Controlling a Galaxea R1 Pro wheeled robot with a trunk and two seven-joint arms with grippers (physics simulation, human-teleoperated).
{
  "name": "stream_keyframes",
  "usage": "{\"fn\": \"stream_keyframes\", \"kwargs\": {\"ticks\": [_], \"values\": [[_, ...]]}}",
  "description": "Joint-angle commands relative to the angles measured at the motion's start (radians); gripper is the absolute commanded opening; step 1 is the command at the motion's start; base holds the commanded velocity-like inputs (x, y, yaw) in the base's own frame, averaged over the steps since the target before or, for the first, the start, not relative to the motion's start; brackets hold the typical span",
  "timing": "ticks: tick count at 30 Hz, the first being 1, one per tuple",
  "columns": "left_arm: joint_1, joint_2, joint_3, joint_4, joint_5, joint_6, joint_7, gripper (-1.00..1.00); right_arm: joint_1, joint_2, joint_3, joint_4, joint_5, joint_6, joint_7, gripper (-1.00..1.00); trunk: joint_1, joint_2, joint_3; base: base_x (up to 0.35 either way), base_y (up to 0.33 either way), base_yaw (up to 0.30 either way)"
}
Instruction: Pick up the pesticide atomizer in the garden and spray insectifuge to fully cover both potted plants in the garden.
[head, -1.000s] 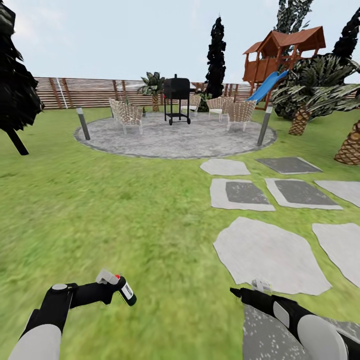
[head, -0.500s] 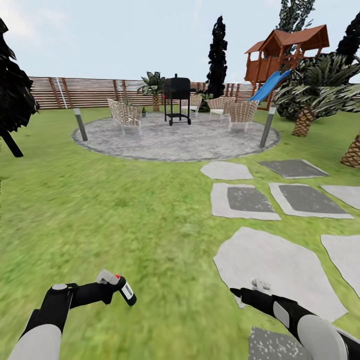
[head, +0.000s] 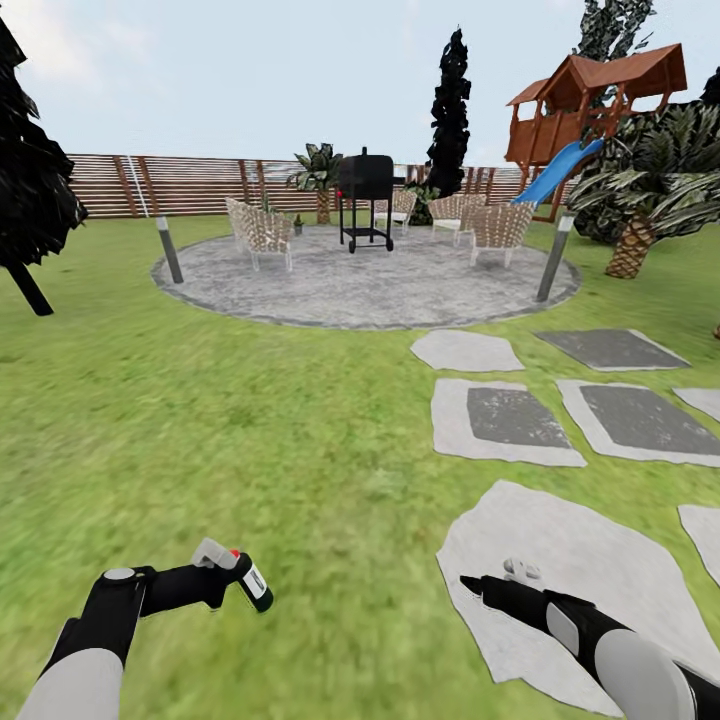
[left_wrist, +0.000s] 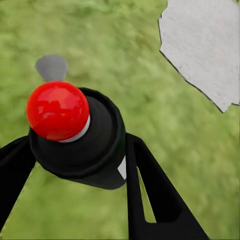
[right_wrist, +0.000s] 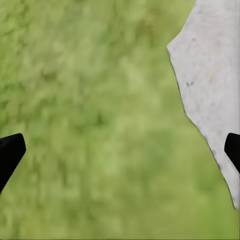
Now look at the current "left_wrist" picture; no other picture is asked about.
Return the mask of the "insectifuge atomizer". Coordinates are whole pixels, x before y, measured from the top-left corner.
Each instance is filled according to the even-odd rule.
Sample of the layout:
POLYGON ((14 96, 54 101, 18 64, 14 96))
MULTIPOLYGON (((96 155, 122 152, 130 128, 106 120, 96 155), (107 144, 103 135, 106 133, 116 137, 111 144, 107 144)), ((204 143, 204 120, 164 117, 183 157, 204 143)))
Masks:
POLYGON ((46 81, 26 104, 36 160, 65 180, 121 188, 127 183, 127 131, 120 109, 100 91, 65 82, 68 63, 59 55, 43 56, 35 68, 46 81))

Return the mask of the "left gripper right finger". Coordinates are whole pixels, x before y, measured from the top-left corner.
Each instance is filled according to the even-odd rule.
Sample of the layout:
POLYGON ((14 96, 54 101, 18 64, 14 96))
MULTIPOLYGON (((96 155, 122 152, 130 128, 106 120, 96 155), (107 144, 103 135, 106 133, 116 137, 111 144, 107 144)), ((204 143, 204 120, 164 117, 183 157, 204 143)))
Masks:
POLYGON ((129 240, 210 240, 144 141, 125 134, 129 240), (156 223, 145 220, 137 167, 156 223))

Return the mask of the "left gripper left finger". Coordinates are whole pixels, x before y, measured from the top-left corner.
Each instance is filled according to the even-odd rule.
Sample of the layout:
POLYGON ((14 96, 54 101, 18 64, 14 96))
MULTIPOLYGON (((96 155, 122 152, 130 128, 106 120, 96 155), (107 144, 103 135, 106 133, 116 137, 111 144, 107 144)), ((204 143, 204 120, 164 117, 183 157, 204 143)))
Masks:
POLYGON ((37 159, 29 135, 0 148, 0 231, 5 225, 37 159))

